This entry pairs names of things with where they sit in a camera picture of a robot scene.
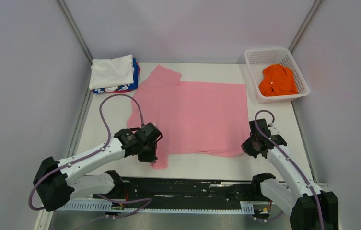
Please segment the pink t-shirt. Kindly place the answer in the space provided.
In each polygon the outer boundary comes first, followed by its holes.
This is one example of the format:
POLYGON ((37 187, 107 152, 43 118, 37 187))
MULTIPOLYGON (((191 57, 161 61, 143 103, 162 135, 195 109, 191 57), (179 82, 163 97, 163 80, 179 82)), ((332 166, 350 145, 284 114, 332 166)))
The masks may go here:
POLYGON ((200 153, 232 158, 249 138, 246 87, 243 84, 182 81, 181 73, 158 65, 134 95, 129 128, 139 127, 139 113, 163 134, 157 144, 156 169, 172 154, 200 153))

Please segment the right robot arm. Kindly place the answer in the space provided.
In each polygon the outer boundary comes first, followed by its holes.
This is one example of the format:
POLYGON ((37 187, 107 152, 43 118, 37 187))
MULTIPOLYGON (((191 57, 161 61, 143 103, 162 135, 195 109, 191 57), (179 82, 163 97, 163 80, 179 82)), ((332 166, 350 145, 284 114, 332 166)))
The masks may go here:
POLYGON ((251 195, 257 200, 270 199, 289 217, 293 230, 338 230, 338 198, 307 176, 294 161, 287 142, 272 134, 265 119, 249 123, 250 136, 242 144, 249 156, 268 160, 282 176, 285 186, 271 173, 253 176, 251 195))

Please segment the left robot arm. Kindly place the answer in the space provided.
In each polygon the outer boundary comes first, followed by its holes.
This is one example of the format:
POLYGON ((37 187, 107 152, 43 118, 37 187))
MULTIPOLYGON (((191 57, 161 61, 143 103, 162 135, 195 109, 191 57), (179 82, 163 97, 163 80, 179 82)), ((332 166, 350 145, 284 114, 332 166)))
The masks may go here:
POLYGON ((115 134, 109 130, 107 134, 106 142, 82 154, 58 161, 53 157, 44 159, 34 177, 29 207, 38 209, 32 203, 34 193, 38 194, 43 204, 40 210, 48 212, 61 208, 77 197, 109 194, 112 198, 118 198, 124 192, 124 185, 117 173, 89 173, 128 156, 136 155, 140 162, 153 163, 157 160, 157 143, 163 135, 155 124, 121 129, 115 134))

